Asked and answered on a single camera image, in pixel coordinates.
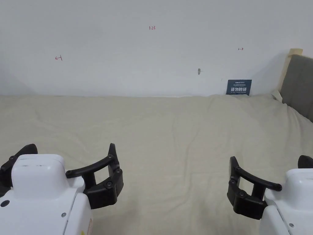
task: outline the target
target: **upholstered headboard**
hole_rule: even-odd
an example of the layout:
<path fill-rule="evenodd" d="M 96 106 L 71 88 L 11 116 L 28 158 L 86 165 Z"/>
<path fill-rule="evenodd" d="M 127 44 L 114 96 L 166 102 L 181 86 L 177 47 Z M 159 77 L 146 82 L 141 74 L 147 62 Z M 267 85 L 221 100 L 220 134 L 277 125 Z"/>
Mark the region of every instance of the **upholstered headboard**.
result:
<path fill-rule="evenodd" d="M 283 103 L 313 122 L 313 59 L 291 55 L 280 94 Z"/>

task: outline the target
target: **mattress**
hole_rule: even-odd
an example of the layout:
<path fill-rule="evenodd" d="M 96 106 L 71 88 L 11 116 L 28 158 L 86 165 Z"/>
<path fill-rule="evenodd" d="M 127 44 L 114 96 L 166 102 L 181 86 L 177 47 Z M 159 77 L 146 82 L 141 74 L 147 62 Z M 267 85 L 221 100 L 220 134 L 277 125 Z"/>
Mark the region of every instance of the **mattress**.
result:
<path fill-rule="evenodd" d="M 313 124 L 271 96 L 0 97 L 1 164 L 35 143 L 76 169 L 116 144 L 124 188 L 115 205 L 93 210 L 93 235 L 258 234 L 259 221 L 227 199 L 229 158 L 283 183 L 300 155 L 313 156 L 312 139 Z"/>

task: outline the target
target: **red arrow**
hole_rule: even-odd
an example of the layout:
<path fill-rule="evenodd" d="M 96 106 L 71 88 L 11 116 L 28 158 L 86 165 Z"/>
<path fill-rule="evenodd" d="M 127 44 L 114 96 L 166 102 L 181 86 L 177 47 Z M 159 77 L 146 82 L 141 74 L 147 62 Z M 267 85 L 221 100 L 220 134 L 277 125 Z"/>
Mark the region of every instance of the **red arrow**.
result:
<path fill-rule="evenodd" d="M 55 57 L 55 59 L 56 59 L 56 60 L 58 60 L 58 59 L 60 59 L 60 58 L 61 58 L 61 61 L 63 61 L 63 60 L 62 60 L 62 57 L 61 57 L 61 55 L 60 55 L 60 57 L 58 57 L 58 58 L 57 58 L 57 57 Z"/>

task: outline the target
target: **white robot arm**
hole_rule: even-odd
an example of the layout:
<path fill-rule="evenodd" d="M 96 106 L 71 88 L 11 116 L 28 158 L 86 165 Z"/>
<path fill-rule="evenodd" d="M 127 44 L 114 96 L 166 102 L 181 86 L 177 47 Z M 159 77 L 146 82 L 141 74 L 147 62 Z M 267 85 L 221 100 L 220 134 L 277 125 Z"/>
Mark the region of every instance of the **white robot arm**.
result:
<path fill-rule="evenodd" d="M 109 177 L 96 184 L 106 166 Z M 122 174 L 114 144 L 104 159 L 67 172 L 61 156 L 27 145 L 0 168 L 1 234 L 90 235 L 91 210 L 116 203 Z"/>
<path fill-rule="evenodd" d="M 254 184 L 251 195 L 239 188 L 241 177 Z M 287 171 L 283 186 L 251 175 L 230 158 L 227 197 L 237 214 L 261 220 L 260 235 L 312 234 L 312 196 L 313 159 L 308 156 L 300 156 L 298 169 Z"/>

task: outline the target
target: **black bolt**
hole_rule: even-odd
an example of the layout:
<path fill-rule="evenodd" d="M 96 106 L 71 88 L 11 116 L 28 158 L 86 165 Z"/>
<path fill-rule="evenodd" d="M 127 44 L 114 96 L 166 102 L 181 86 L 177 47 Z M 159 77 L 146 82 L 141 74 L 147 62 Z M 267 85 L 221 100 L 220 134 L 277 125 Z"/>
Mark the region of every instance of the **black bolt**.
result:
<path fill-rule="evenodd" d="M 9 200 L 5 200 L 1 203 L 1 207 L 5 207 L 7 205 L 9 205 L 10 201 Z"/>
<path fill-rule="evenodd" d="M 106 183 L 106 186 L 107 186 L 107 187 L 111 187 L 111 186 L 112 186 L 112 182 L 111 182 L 111 181 L 108 181 L 108 182 Z"/>

